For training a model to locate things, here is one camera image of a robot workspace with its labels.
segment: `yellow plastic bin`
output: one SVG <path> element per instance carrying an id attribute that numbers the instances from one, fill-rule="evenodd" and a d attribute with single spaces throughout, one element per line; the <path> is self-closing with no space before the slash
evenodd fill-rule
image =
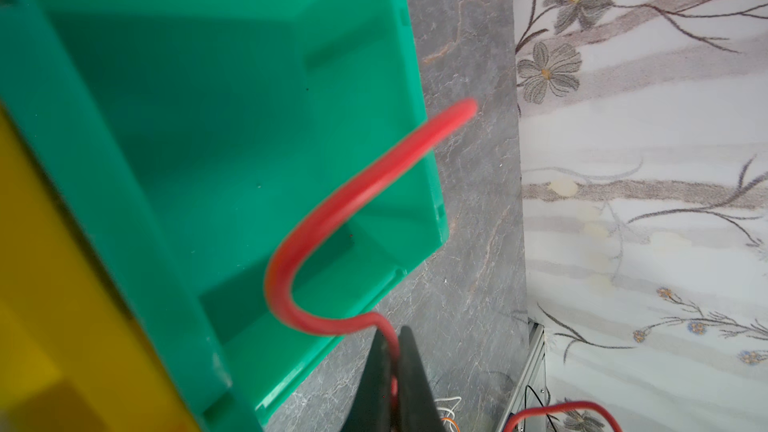
<path id="1" fill-rule="evenodd" d="M 197 429 L 0 110 L 0 430 Z"/>

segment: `green storage box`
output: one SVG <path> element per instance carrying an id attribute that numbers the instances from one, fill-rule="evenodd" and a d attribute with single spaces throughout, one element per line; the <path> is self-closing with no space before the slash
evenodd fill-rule
<path id="1" fill-rule="evenodd" d="M 340 340 L 267 311 L 270 254 L 426 120 L 406 0 L 4 1 L 19 131 L 201 426 L 256 430 Z M 370 310 L 447 236 L 430 154 L 312 256 L 296 301 Z"/>

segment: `red wire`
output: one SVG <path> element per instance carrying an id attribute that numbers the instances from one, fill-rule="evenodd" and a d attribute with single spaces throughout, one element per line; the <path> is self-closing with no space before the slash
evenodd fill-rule
<path id="1" fill-rule="evenodd" d="M 589 402 L 587 400 L 580 400 L 576 402 L 566 402 L 564 404 L 550 405 L 547 407 L 536 407 L 531 409 L 525 409 L 517 412 L 515 415 L 509 418 L 507 424 L 504 426 L 504 432 L 513 432 L 514 426 L 520 424 L 527 418 L 538 417 L 547 414 L 558 414 L 560 412 L 566 412 L 569 410 L 583 410 L 589 409 L 600 413 L 605 418 L 610 426 L 614 429 L 614 432 L 622 432 L 619 422 L 616 421 L 614 416 L 610 415 L 603 406 L 596 404 L 595 402 Z"/>
<path id="2" fill-rule="evenodd" d="M 389 344 L 392 360 L 397 361 L 400 356 L 397 333 L 383 315 L 368 312 L 343 319 L 312 315 L 299 308 L 293 301 L 293 278 L 304 261 L 326 238 L 423 158 L 437 142 L 470 120 L 476 111 L 477 102 L 471 98 L 464 99 L 427 121 L 338 188 L 283 239 L 266 266 L 264 277 L 266 302 L 278 320 L 289 327 L 313 335 L 350 334 L 375 325 Z"/>

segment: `gray marble surface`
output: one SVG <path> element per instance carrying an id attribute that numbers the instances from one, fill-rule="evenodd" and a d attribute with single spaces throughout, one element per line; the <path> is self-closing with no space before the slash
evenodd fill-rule
<path id="1" fill-rule="evenodd" d="M 451 237 L 376 310 L 413 328 L 432 391 L 460 395 L 462 432 L 494 429 L 528 354 L 512 0 L 408 0 L 427 113 L 474 96 L 473 122 L 436 149 Z M 333 431 L 373 331 L 334 349 L 267 432 Z"/>

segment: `black wire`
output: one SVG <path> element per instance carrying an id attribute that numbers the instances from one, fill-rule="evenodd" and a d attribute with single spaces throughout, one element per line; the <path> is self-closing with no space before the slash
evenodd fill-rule
<path id="1" fill-rule="evenodd" d="M 536 390 L 533 390 L 533 387 L 530 385 L 525 386 L 525 393 L 523 395 L 523 408 L 528 408 L 528 389 L 531 389 L 531 392 L 533 392 L 533 395 L 536 397 L 536 400 L 538 400 L 539 405 L 544 407 L 544 402 L 542 402 L 542 399 L 536 394 Z M 549 420 L 549 424 L 552 426 L 552 430 L 554 432 L 558 432 L 558 428 L 554 426 L 554 422 L 552 422 L 552 416 L 547 414 L 547 420 Z M 525 430 L 525 419 L 523 419 L 523 430 Z"/>

